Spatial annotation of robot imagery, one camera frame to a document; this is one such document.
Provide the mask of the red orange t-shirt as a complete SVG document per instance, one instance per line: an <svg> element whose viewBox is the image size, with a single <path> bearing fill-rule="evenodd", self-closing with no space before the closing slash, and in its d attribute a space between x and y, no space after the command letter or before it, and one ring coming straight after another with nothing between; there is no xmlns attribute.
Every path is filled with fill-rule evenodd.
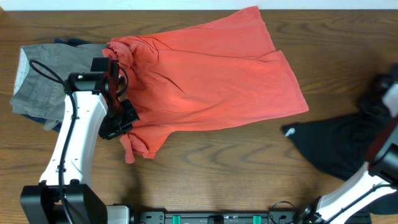
<svg viewBox="0 0 398 224"><path fill-rule="evenodd" d="M152 159L175 131L211 131L308 111L256 6L198 26L112 39L103 55L129 78L139 115L120 139L125 161Z"/></svg>

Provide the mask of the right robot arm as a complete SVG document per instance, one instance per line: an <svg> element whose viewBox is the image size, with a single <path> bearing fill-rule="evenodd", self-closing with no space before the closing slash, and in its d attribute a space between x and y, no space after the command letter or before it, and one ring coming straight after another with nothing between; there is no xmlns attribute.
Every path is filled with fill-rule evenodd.
<svg viewBox="0 0 398 224"><path fill-rule="evenodd" d="M376 199L397 192L397 118L370 145L354 176L317 202L307 223L343 224Z"/></svg>

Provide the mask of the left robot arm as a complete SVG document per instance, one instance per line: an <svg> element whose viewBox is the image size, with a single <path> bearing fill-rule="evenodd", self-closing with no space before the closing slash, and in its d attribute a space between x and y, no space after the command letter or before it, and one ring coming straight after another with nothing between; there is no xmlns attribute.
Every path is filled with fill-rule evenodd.
<svg viewBox="0 0 398 224"><path fill-rule="evenodd" d="M20 203L29 223L133 223L127 205L105 205L91 189L91 168L98 138L126 134L139 120L126 92L129 77L117 60L94 58L91 70L63 80L46 65L31 69L61 84L65 111L51 160L37 185L22 189Z"/></svg>

